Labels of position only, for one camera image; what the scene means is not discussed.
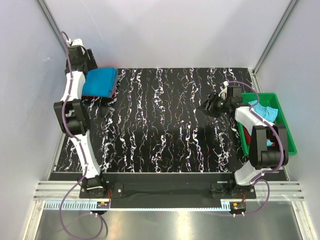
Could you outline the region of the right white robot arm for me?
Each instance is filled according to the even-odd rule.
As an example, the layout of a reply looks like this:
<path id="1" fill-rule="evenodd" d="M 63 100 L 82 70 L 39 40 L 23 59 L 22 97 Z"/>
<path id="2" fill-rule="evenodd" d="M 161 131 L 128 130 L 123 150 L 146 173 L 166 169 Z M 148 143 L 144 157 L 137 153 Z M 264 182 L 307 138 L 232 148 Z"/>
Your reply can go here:
<path id="1" fill-rule="evenodd" d="M 222 190 L 235 199 L 249 191 L 263 175 L 278 171 L 289 161 L 286 126 L 262 117 L 255 106 L 244 102 L 239 86 L 227 85 L 220 93 L 212 92 L 198 107 L 215 118 L 227 114 L 251 133 L 249 160 L 232 173 Z"/>

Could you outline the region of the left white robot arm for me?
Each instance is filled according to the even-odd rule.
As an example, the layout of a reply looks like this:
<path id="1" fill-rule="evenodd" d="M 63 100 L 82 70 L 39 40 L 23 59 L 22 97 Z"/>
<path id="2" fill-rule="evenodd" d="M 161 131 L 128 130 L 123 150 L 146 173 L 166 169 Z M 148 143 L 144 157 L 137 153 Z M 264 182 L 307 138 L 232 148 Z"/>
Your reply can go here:
<path id="1" fill-rule="evenodd" d="M 75 147 L 82 168 L 80 198 L 103 198 L 108 193 L 90 141 L 90 117 L 82 102 L 86 76 L 96 68 L 91 50 L 86 49 L 81 40 L 67 43 L 66 86 L 61 100 L 53 104 L 53 109 L 61 131 Z"/>

